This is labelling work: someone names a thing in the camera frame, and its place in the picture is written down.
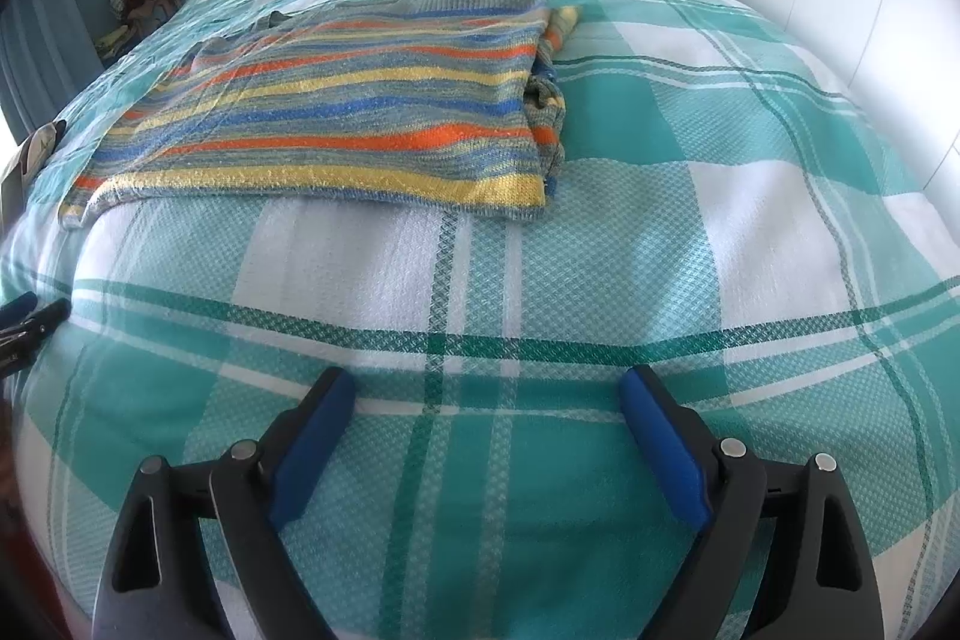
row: green plaid bedspread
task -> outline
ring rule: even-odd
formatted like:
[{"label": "green plaid bedspread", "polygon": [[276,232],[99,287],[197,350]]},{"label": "green plaid bedspread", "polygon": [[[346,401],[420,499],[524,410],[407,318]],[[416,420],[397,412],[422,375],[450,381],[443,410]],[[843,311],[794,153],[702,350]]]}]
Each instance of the green plaid bedspread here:
[{"label": "green plaid bedspread", "polygon": [[283,535],[342,637],[635,637],[691,541],[617,409],[624,368],[651,362],[760,456],[836,456],[888,637],[909,635],[960,566],[960,250],[838,82],[750,9],[549,0],[582,17],[535,225],[198,197],[59,228],[97,140],[192,44],[325,1],[190,0],[64,111],[4,245],[4,299],[73,299],[19,378],[17,466],[78,604],[141,458],[211,458],[345,365],[355,418]]}]

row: patterned cloth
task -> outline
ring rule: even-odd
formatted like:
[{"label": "patterned cloth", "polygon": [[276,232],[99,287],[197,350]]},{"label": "patterned cloth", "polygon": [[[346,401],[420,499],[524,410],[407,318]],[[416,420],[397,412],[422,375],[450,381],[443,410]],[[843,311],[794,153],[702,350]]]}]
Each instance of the patterned cloth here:
[{"label": "patterned cloth", "polygon": [[546,0],[377,0],[200,42],[107,132],[61,219],[211,194],[537,218],[563,158],[552,59],[576,10],[550,17]]},{"label": "patterned cloth", "polygon": [[220,196],[61,229],[100,138],[195,42],[328,1],[190,0],[64,111],[3,247],[4,299],[73,300],[21,378],[17,458],[80,606],[143,456],[258,437],[337,363],[356,413],[283,541],[338,632],[636,637],[691,541],[618,410],[645,361],[762,458],[832,453],[887,637],[918,627],[960,566],[960,249],[844,86],[734,1],[549,0],[581,15],[535,223]]}]

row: metal pin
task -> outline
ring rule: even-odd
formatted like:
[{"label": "metal pin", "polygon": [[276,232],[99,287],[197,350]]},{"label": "metal pin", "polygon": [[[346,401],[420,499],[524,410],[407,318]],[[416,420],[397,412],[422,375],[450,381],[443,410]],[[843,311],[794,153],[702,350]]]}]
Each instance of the metal pin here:
[{"label": "metal pin", "polygon": [[727,437],[720,441],[720,453],[730,458],[743,458],[747,455],[747,446],[736,437]]},{"label": "metal pin", "polygon": [[230,448],[230,456],[237,461],[245,461],[254,453],[256,453],[256,441],[253,439],[241,439],[239,442],[234,442]]},{"label": "metal pin", "polygon": [[817,465],[817,469],[824,472],[832,472],[837,468],[837,459],[830,456],[829,453],[817,453],[816,456],[813,456],[813,462]]},{"label": "metal pin", "polygon": [[163,459],[160,456],[147,456],[140,463],[140,472],[144,475],[152,475],[155,472],[160,472],[162,466]]}]

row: silver screw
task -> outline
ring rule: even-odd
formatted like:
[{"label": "silver screw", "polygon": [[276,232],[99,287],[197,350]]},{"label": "silver screw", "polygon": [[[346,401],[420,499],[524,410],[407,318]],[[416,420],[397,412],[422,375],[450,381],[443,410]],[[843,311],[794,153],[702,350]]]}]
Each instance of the silver screw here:
[{"label": "silver screw", "polygon": [[816,456],[813,456],[813,462],[817,465],[817,469],[824,472],[832,472],[837,468],[837,459],[830,456],[829,453],[817,453]]},{"label": "silver screw", "polygon": [[152,475],[155,472],[160,472],[162,466],[163,459],[160,456],[147,456],[140,463],[140,472],[144,475]]},{"label": "silver screw", "polygon": [[233,447],[230,448],[230,456],[237,461],[246,461],[254,453],[256,453],[256,441],[253,439],[241,439],[239,442],[234,442]]},{"label": "silver screw", "polygon": [[720,452],[730,458],[743,458],[747,455],[747,446],[736,437],[727,437],[720,440]]}]

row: blue curtain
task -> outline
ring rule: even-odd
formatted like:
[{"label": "blue curtain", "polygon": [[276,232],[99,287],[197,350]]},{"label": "blue curtain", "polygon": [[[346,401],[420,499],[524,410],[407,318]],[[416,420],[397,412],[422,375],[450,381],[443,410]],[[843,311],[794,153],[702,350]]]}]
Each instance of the blue curtain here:
[{"label": "blue curtain", "polygon": [[93,41],[117,25],[109,0],[8,1],[0,14],[0,108],[18,143],[102,73]]}]

